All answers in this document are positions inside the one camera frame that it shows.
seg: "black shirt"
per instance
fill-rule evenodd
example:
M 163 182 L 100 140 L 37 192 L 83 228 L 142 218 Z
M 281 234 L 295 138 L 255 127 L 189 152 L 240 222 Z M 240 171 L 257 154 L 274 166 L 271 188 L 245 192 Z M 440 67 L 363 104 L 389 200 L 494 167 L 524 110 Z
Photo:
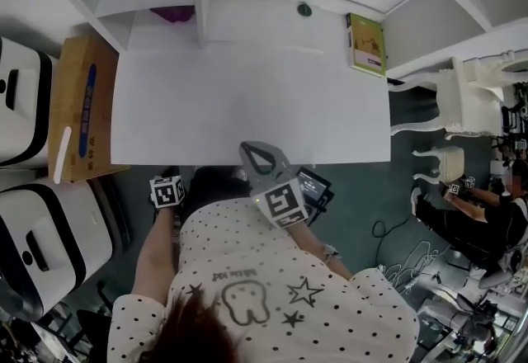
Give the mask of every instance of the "black shirt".
M 512 248 L 524 236 L 528 221 L 511 196 L 499 196 L 499 202 L 499 206 L 486 208 L 484 217 L 497 235 L 497 242 L 504 244 L 505 248 Z

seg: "black pants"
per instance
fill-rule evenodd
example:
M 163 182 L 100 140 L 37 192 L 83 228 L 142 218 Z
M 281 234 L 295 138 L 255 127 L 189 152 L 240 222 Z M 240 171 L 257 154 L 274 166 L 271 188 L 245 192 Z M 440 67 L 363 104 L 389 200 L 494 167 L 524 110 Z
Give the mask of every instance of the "black pants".
M 199 168 L 181 207 L 181 221 L 185 222 L 195 211 L 216 201 L 249 197 L 249 183 L 231 178 L 232 173 L 233 167 Z
M 459 210 L 436 209 L 420 198 L 416 217 L 483 269 L 495 268 L 506 250 L 504 244 L 497 241 L 497 233 L 491 224 L 475 221 Z

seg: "polka dot shirt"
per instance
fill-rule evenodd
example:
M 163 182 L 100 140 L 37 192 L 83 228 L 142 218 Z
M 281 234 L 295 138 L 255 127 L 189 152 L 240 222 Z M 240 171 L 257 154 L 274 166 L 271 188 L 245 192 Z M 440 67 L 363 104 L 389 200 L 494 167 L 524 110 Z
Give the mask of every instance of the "polka dot shirt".
M 250 199 L 197 210 L 180 248 L 168 303 L 200 291 L 231 336 L 242 338 L 241 361 L 406 362 L 414 352 L 417 315 L 380 271 L 341 278 L 273 228 Z M 170 311 L 142 296 L 120 297 L 108 362 L 138 361 Z

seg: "purple object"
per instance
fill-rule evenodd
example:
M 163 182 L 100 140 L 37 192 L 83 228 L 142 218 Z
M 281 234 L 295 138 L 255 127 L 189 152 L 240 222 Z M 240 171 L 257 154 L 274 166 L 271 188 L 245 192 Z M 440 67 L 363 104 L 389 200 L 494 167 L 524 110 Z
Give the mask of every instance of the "purple object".
M 150 8 L 150 11 L 158 14 L 163 20 L 175 23 L 177 21 L 189 21 L 195 13 L 195 6 Z

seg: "cartoon tooth print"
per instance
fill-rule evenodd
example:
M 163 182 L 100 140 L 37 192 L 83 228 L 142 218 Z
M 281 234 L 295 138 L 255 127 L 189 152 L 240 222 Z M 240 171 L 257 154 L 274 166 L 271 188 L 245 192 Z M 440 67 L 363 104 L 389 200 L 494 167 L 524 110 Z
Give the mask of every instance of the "cartoon tooth print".
M 241 327 L 265 323 L 270 318 L 270 311 L 266 307 L 266 288 L 255 280 L 226 285 L 222 290 L 222 301 L 233 322 Z

